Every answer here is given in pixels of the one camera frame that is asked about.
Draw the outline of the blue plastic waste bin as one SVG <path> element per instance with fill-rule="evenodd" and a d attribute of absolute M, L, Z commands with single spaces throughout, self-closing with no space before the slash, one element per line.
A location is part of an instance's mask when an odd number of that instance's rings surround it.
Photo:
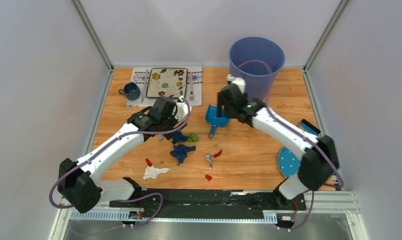
<path fill-rule="evenodd" d="M 275 42 L 263 37 L 245 37 L 229 49 L 229 73 L 245 81 L 249 100 L 263 100 L 285 60 L 284 51 Z"/>

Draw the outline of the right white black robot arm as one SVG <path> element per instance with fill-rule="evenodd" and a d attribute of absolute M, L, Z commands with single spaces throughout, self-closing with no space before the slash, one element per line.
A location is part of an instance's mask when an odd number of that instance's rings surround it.
<path fill-rule="evenodd" d="M 265 102 L 249 100 L 244 85 L 235 81 L 218 92 L 217 115 L 236 119 L 287 147 L 299 160 L 299 170 L 274 189 L 276 207 L 285 210 L 294 198 L 317 191 L 340 167 L 334 140 L 305 132 L 278 116 Z"/>

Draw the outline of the blue plastic dustpan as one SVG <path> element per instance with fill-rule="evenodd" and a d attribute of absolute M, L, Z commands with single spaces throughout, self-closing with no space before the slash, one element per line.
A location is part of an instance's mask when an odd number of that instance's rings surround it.
<path fill-rule="evenodd" d="M 213 105 L 209 105 L 207 108 L 205 120 L 208 124 L 211 125 L 208 137 L 213 138 L 218 127 L 225 127 L 229 119 L 225 116 L 217 117 L 217 107 Z"/>

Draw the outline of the white paper scrap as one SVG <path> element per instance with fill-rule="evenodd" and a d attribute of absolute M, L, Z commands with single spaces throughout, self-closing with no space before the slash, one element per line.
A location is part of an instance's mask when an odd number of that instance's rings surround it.
<path fill-rule="evenodd" d="M 147 166 L 143 179 L 156 179 L 160 174 L 165 174 L 170 171 L 170 168 L 156 168 L 154 166 Z"/>

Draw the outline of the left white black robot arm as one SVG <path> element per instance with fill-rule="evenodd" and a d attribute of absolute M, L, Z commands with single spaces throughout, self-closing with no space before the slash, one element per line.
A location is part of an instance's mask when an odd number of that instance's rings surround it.
<path fill-rule="evenodd" d="M 100 178 L 120 158 L 149 138 L 156 135 L 172 138 L 186 126 L 191 110 L 192 106 L 183 96 L 178 100 L 161 96 L 152 106 L 132 114 L 118 132 L 96 149 L 77 160 L 63 160 L 59 165 L 58 180 L 49 192 L 51 205 L 65 208 L 53 200 L 53 192 L 58 191 L 69 202 L 68 208 L 82 214 L 103 202 L 123 201 L 131 208 L 138 206 L 142 195 L 131 182 L 124 178 Z"/>

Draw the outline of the blue hand brush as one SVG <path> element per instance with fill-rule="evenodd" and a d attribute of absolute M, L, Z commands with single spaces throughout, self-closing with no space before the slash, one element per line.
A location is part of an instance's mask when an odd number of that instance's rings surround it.
<path fill-rule="evenodd" d="M 316 126 L 314 126 L 311 122 L 309 122 L 306 119 L 302 119 L 297 124 L 297 127 L 303 129 L 304 131 L 306 131 L 308 133 L 314 134 L 316 136 L 319 136 L 321 133 L 321 131 Z"/>

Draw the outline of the dark blue paper scrap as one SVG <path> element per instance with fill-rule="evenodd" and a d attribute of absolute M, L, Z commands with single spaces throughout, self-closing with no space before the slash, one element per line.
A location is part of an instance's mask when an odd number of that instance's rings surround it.
<path fill-rule="evenodd" d="M 184 163 L 189 152 L 195 151 L 196 146 L 186 146 L 184 144 L 175 145 L 170 154 L 177 159 L 177 165 Z"/>
<path fill-rule="evenodd" d="M 181 131 L 177 131 L 175 135 L 172 137 L 172 144 L 175 145 L 177 143 L 186 142 L 188 137 L 184 135 Z"/>

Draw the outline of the green paper scrap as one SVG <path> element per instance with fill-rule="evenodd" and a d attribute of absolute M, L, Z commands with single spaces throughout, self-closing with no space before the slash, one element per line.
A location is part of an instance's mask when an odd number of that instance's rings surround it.
<path fill-rule="evenodd" d="M 196 143 L 199 141 L 199 136 L 196 133 L 191 132 L 189 135 L 187 135 L 187 141 L 191 143 Z"/>

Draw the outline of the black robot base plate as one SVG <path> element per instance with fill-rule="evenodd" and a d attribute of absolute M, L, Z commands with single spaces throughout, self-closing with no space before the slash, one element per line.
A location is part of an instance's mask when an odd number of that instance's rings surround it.
<path fill-rule="evenodd" d="M 217 189 L 160 189 L 137 190 L 131 199 L 146 197 L 131 203 L 111 201 L 112 208 L 137 208 L 143 217 L 151 217 L 156 211 L 158 218 L 179 219 L 260 219 L 264 211 L 288 211 L 307 209 L 303 195 L 293 200 L 276 200 L 269 191 L 241 194 L 240 190 Z"/>

